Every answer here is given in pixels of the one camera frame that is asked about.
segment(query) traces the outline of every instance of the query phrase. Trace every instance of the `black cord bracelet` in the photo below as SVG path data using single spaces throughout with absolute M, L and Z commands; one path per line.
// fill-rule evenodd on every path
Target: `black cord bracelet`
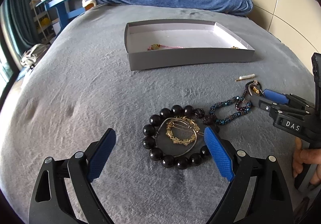
M 145 125 L 143 127 L 143 134 L 145 135 L 144 139 L 142 140 L 142 145 L 145 149 L 150 150 L 149 151 L 149 157 L 153 161 L 161 161 L 161 164 L 165 168 L 171 168 L 173 166 L 176 166 L 176 168 L 184 170 L 188 166 L 198 166 L 202 163 L 202 161 L 206 158 L 211 156 L 210 151 L 208 150 L 207 146 L 204 145 L 199 153 L 193 153 L 189 158 L 186 156 L 178 156 L 176 158 L 173 155 L 170 154 L 164 154 L 163 151 L 157 147 L 155 138 L 158 137 L 158 132 L 156 131 L 155 127 L 162 126 L 162 124 L 167 119 L 174 119 L 172 117 L 192 117 L 195 116 L 198 119 L 202 119 L 205 115 L 205 112 L 201 108 L 193 109 L 191 105 L 187 105 L 184 108 L 182 108 L 180 105 L 176 104 L 172 107 L 171 110 L 168 108 L 163 108 L 160 110 L 159 115 L 152 115 L 149 118 L 149 124 Z M 183 154 L 189 152 L 193 146 L 184 152 Z

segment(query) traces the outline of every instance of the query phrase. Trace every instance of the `gray blanket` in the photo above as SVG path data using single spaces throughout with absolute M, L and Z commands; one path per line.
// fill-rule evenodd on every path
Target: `gray blanket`
M 127 22 L 190 18 L 217 21 L 255 50 L 252 63 L 129 70 Z M 174 104 L 208 108 L 243 92 L 240 75 L 255 73 L 265 88 L 314 100 L 312 75 L 274 36 L 247 18 L 205 10 L 98 6 L 73 20 L 34 69 L 1 147 L 0 188 L 27 221 L 32 189 L 45 157 L 69 158 L 115 129 L 116 146 L 93 182 L 115 223 L 204 223 L 228 186 L 213 160 L 187 170 L 163 168 L 141 145 L 153 113 Z M 235 108 L 219 113 L 224 118 Z M 294 139 L 258 109 L 222 126 L 220 136 L 253 157 L 278 159 L 293 205 L 300 201 L 291 170 Z M 200 140 L 197 147 L 203 145 Z M 85 220 L 70 188 L 76 215 Z

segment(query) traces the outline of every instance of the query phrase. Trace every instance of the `desk leg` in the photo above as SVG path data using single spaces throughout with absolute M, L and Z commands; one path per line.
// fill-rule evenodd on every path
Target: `desk leg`
M 57 4 L 56 9 L 61 27 L 60 31 L 62 31 L 69 24 L 65 3 L 62 2 L 60 4 Z

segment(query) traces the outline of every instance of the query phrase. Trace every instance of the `white fleece trim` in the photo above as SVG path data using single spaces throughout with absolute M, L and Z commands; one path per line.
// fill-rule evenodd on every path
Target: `white fleece trim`
M 94 6 L 97 5 L 97 2 L 95 0 L 82 0 L 82 6 L 83 7 L 86 7 L 88 6 L 89 4 L 94 4 Z

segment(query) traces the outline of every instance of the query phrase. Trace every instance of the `human hand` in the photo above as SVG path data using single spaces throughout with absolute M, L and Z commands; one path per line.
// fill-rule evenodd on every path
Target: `human hand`
M 313 185 L 319 185 L 321 183 L 321 149 L 302 150 L 301 139 L 299 137 L 295 137 L 295 151 L 292 162 L 294 178 L 303 171 L 302 163 L 318 165 L 310 183 Z

